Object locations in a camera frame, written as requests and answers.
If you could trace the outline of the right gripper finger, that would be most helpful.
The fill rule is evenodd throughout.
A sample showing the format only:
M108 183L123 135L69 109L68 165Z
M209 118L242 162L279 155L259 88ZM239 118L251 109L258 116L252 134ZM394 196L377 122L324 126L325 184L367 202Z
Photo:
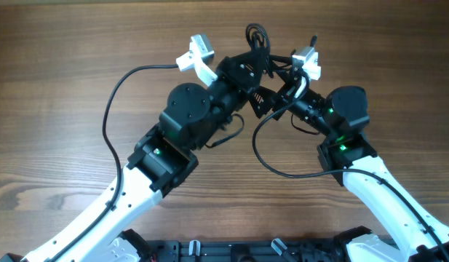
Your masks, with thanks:
M293 67L293 59L278 55L269 55L270 72L281 79L287 79Z
M275 91L260 86L250 96L249 102L255 115L260 119L274 107L278 99L278 94Z

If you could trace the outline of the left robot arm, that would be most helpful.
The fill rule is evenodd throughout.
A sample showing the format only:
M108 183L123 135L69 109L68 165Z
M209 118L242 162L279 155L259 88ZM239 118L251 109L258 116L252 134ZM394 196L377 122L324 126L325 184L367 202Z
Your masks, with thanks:
M199 84L185 83L169 94L166 108L135 145L116 179L51 240L24 261L147 261L146 243L129 224L159 204L197 167L194 151L210 144L246 103L254 101L266 69L266 48L224 58L209 67L211 52L191 50L175 67L194 69Z

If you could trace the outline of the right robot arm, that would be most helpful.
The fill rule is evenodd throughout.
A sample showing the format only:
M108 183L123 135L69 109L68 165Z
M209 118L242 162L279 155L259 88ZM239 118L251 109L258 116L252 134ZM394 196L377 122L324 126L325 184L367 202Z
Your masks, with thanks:
M449 261L449 226L430 215L397 182L364 134L369 124L367 96L363 88L344 86L326 98L310 89L320 77L318 54L302 57L271 55L266 64L285 83L258 106L258 113L278 119L293 117L324 135L318 145L320 175L332 175L374 214L397 245L388 251L398 261Z

